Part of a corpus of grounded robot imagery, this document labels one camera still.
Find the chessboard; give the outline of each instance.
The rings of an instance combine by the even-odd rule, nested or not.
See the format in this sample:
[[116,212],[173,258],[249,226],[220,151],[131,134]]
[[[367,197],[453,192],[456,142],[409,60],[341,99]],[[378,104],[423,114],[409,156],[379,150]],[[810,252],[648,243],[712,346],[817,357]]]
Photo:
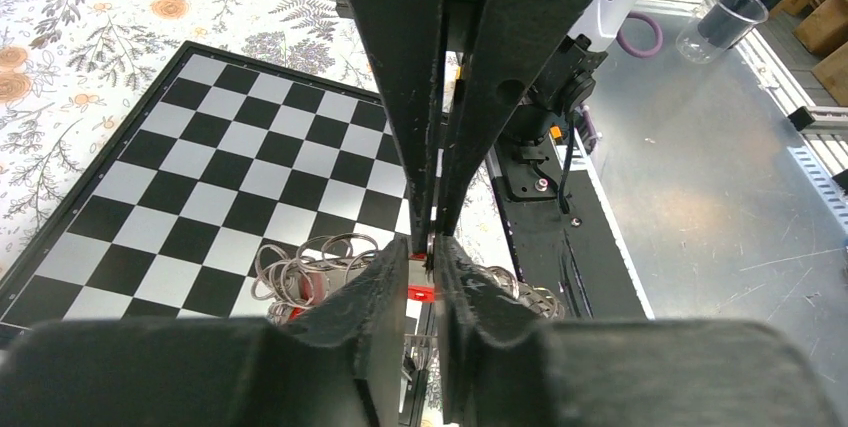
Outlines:
[[376,95],[187,42],[13,266],[0,324],[264,316],[261,245],[384,247],[409,234],[405,191]]

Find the red plastic part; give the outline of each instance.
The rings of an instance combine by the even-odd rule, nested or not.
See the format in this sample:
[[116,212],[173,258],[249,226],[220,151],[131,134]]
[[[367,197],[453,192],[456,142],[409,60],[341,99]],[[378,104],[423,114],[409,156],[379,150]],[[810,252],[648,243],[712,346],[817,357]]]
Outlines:
[[432,287],[410,285],[407,290],[407,298],[409,298],[409,300],[432,303],[436,301],[436,293],[433,291]]

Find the metal tabletop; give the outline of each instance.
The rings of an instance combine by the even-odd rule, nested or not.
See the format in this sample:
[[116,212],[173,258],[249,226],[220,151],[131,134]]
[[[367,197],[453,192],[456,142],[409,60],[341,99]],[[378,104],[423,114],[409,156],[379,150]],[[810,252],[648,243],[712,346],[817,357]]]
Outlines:
[[651,15],[661,52],[613,46],[589,105],[592,160],[654,313],[768,322],[848,418],[846,235],[793,155],[803,139],[739,51],[690,63],[674,46],[687,18]]

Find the glass cup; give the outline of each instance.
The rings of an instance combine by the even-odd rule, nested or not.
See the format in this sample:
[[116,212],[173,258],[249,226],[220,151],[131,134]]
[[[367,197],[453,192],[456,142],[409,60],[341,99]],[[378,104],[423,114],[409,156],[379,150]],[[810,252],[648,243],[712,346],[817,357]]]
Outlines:
[[704,0],[677,36],[677,50],[708,64],[766,20],[768,9],[760,0]]

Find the chessboard border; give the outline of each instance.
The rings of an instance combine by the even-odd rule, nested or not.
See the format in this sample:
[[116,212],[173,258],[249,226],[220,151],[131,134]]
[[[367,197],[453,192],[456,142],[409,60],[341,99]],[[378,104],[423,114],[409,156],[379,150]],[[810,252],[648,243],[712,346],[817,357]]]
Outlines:
[[[321,90],[382,105],[380,97],[374,92],[322,79],[314,75],[216,49],[197,42],[188,40],[183,42],[168,63],[162,67],[161,72],[150,84],[150,87],[147,88],[129,114],[127,114],[126,119],[118,127],[114,135],[112,135],[95,156],[91,165],[88,166],[65,198],[59,203],[59,206],[50,218],[47,219],[44,226],[35,233],[29,245],[24,248],[24,251],[21,252],[21,255],[12,264],[5,277],[0,279],[0,315],[8,311],[17,295],[26,288],[36,269],[38,269],[38,266],[50,251],[50,247],[65,232],[68,224],[73,220],[76,215],[75,210],[78,211],[78,209],[83,207],[86,199],[88,199],[97,187],[99,183],[97,176],[100,173],[105,173],[114,164],[123,151],[122,146],[126,146],[129,143],[132,136],[135,135],[136,131],[138,131],[141,124],[147,118],[146,114],[149,114],[159,99],[165,95],[167,89],[174,83],[177,76],[182,72],[182,68],[193,55],[221,60],[263,74],[273,75],[304,85],[314,86]],[[2,340],[0,338],[0,349],[4,348]]]

